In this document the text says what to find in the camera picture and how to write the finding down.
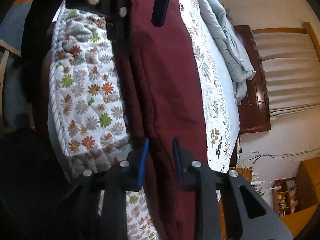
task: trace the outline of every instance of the white wall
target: white wall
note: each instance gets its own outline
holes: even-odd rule
[[[306,0],[219,0],[230,9],[233,25],[249,25],[251,29],[273,27],[301,28],[304,21],[310,22],[320,40],[320,22]],[[271,131],[243,134],[243,153],[240,162],[246,161],[252,151],[260,154],[290,154],[320,147],[320,109],[283,116],[271,122]],[[253,166],[262,180],[274,182],[275,179],[295,176],[299,161],[312,158],[320,150],[295,157],[273,159],[262,157]],[[271,193],[264,199],[271,205]]]

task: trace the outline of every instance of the beige curtain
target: beige curtain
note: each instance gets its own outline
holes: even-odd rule
[[[320,106],[320,62],[309,35],[255,34],[267,80],[270,117]]]

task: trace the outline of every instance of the wooden headboard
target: wooden headboard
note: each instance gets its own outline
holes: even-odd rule
[[[266,80],[256,43],[248,25],[234,26],[237,38],[241,41],[256,71],[252,80],[247,80],[247,94],[238,106],[240,132],[252,133],[271,129],[269,101]]]

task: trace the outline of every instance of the gray blanket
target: gray blanket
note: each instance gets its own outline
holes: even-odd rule
[[[231,79],[235,100],[240,104],[247,92],[246,80],[251,80],[255,71],[245,48],[236,37],[227,14],[218,0],[198,0],[201,16],[219,48]]]

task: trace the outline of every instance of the maroon blanket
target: maroon blanket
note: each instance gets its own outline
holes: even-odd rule
[[[169,3],[163,27],[151,24],[154,0],[131,0],[132,56],[117,58],[131,133],[150,138],[145,192],[162,240],[192,240],[194,193],[175,184],[172,139],[207,162],[202,94],[192,41],[180,16],[179,0]]]

